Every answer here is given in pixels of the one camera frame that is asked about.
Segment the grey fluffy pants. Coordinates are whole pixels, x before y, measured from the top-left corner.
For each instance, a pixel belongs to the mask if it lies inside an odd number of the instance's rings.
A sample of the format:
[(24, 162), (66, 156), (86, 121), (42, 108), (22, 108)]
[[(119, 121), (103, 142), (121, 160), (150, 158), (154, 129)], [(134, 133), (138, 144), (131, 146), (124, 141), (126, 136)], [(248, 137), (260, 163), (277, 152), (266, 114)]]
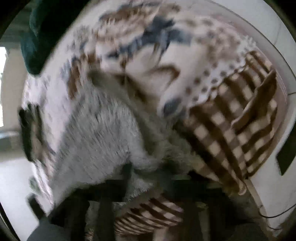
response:
[(60, 203), (74, 189), (127, 181), (125, 200), (183, 178), (201, 158), (118, 81), (91, 70), (63, 132), (49, 185)]

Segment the white bed headboard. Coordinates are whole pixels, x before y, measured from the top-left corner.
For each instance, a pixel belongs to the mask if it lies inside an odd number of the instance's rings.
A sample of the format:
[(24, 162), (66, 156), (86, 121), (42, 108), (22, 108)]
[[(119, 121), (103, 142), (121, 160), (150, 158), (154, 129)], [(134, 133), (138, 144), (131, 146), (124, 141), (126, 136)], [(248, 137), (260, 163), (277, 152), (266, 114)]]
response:
[(251, 177), (260, 213), (278, 233), (295, 223), (295, 13), (290, 1), (214, 1), (235, 27), (253, 37), (277, 71), (277, 120), (269, 156)]

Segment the folded grey cream clothes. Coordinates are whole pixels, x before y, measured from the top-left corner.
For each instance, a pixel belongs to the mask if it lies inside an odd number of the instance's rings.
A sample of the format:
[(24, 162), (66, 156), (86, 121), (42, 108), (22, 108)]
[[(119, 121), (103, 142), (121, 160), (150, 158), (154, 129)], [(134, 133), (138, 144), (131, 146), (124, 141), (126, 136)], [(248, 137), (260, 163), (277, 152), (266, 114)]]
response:
[(29, 104), (30, 114), (30, 139), (31, 157), (33, 160), (42, 161), (44, 151), (43, 123), (41, 118), (40, 106)]

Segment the folded dark blue jeans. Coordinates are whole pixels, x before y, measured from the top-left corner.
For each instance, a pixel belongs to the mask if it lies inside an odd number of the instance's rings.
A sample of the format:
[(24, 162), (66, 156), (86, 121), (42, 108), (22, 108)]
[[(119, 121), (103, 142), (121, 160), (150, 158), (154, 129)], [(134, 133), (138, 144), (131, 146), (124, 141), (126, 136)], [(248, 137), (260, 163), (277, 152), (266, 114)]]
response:
[(21, 141), (23, 151), (25, 156), (29, 162), (33, 162), (32, 158), (32, 121), (33, 121), (33, 113), (32, 113), (32, 105), (29, 103), (26, 108), (20, 108), (18, 111), (18, 119), (21, 127)]

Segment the floral bed quilt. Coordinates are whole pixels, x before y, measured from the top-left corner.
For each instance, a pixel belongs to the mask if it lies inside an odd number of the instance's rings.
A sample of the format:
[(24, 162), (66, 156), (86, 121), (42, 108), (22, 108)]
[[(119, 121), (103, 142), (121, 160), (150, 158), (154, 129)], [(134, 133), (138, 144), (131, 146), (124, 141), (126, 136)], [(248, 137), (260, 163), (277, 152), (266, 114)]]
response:
[[(93, 1), (57, 42), (25, 86), (23, 108), (40, 106), (42, 161), (33, 160), (36, 190), (56, 203), (49, 182), (84, 77), (97, 70), (187, 141), (201, 158), (194, 172), (228, 194), (249, 191), (247, 178), (269, 156), (280, 126), (277, 71), (252, 37), (215, 15), (163, 1)], [(115, 201), (117, 240), (159, 240), (184, 209), (165, 188)]]

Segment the window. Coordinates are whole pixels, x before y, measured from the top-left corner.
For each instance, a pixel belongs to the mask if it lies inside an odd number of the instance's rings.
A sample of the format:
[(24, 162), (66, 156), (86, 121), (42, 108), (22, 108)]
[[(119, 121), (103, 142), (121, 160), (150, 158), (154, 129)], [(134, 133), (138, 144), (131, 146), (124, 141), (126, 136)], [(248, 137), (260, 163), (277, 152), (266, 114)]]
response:
[(4, 69), (6, 65), (8, 54), (5, 47), (0, 47), (0, 94), (1, 94), (1, 100), (0, 100), (0, 123), (1, 128), (4, 127), (4, 107), (3, 107), (3, 82), (4, 82)]

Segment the dark teal pillow back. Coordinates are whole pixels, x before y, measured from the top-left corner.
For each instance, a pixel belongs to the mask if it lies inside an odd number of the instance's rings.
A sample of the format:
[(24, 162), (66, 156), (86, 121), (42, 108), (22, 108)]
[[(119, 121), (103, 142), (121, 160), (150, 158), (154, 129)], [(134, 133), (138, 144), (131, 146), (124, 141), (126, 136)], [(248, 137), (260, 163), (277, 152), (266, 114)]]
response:
[(21, 40), (25, 67), (39, 75), (54, 46), (67, 29), (66, 4), (69, 1), (38, 1), (32, 10), (29, 30)]

